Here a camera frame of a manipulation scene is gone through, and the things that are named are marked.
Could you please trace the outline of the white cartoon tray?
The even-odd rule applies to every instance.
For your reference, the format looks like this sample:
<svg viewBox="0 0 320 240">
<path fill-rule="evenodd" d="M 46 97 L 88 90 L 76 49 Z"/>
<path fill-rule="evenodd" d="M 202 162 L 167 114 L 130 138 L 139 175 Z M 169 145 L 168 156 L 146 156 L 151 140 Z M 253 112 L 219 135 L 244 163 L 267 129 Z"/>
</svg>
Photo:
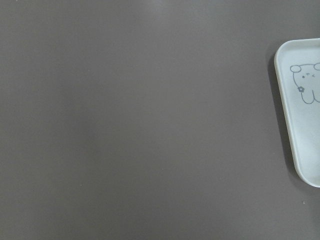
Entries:
<svg viewBox="0 0 320 240">
<path fill-rule="evenodd" d="M 292 157 L 298 176 L 320 186 L 320 40 L 290 40 L 274 56 Z"/>
</svg>

